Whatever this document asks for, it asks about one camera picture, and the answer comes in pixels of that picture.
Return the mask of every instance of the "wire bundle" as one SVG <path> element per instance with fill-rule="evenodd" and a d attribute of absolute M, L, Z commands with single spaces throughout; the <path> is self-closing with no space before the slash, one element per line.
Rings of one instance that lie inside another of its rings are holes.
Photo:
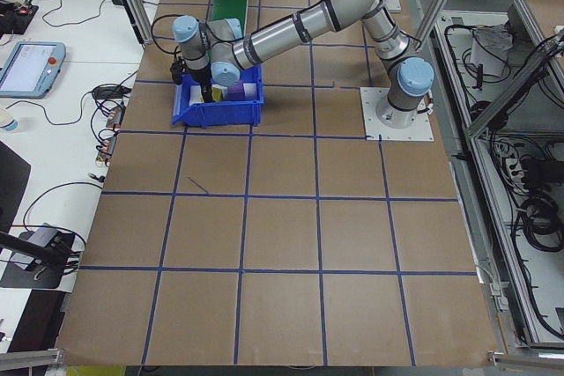
<path fill-rule="evenodd" d="M 557 214 L 558 207 L 547 193 L 540 190 L 527 190 L 516 184 L 514 181 L 515 175 L 512 174 L 511 168 L 508 166 L 508 159 L 513 159 L 515 163 L 520 163 L 523 159 L 535 158 L 535 156 L 544 160 L 554 160 L 549 148 L 551 143 L 542 146 L 527 136 L 499 137 L 496 135 L 496 131 L 490 132 L 488 143 L 488 151 L 494 168 L 500 176 L 509 201 L 512 203 L 510 238 L 519 262 L 519 268 L 523 274 L 533 312 L 543 328 L 564 340 L 564 334 L 553 328 L 538 308 L 532 276 L 518 246 L 518 238 L 523 235 L 527 242 L 539 251 L 552 254 L 561 252 L 564 249 L 564 227 Z M 534 151 L 534 155 L 521 152 L 521 149 L 525 147 Z"/>

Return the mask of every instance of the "white object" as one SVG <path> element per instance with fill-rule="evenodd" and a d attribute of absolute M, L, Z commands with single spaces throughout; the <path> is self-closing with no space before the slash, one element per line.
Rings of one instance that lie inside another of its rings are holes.
<path fill-rule="evenodd" d="M 0 107 L 0 129 L 4 131 L 13 131 L 18 127 L 18 121 L 16 121 L 3 107 Z"/>
<path fill-rule="evenodd" d="M 470 63 L 481 64 L 484 73 L 501 77 L 508 60 L 508 50 L 513 47 L 511 34 L 505 26 L 485 26 L 474 32 Z"/>
<path fill-rule="evenodd" d="M 388 88 L 362 87 L 360 99 L 362 100 L 362 113 L 364 115 L 364 129 L 367 140 L 378 141 L 434 141 L 429 115 L 416 114 L 412 125 L 404 129 L 393 129 L 384 125 L 376 115 L 376 106 L 380 99 L 388 94 Z M 419 109 L 425 108 L 423 100 Z"/>

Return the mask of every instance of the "purple object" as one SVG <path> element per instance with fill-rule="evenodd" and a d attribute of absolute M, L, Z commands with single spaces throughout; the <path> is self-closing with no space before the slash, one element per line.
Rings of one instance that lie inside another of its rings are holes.
<path fill-rule="evenodd" d="M 242 79 L 237 84 L 227 87 L 227 96 L 224 100 L 228 101 L 243 101 L 245 100 L 245 87 Z"/>

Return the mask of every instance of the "white cylinder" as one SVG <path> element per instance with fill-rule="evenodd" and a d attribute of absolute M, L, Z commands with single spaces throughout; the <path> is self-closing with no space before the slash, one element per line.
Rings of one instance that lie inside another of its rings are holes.
<path fill-rule="evenodd" d="M 13 131 L 17 127 L 18 121 L 12 118 L 11 114 L 6 109 L 0 107 L 0 129 Z"/>

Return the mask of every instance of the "screen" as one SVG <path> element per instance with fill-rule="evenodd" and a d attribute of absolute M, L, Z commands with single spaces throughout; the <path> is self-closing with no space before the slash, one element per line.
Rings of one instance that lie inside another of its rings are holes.
<path fill-rule="evenodd" d="M 2 142 L 0 158 L 0 231 L 8 232 L 26 191 L 31 167 Z"/>
<path fill-rule="evenodd" d="M 35 90 L 47 60 L 53 55 L 55 46 L 22 44 L 4 74 L 0 85 L 3 92 L 32 92 Z"/>

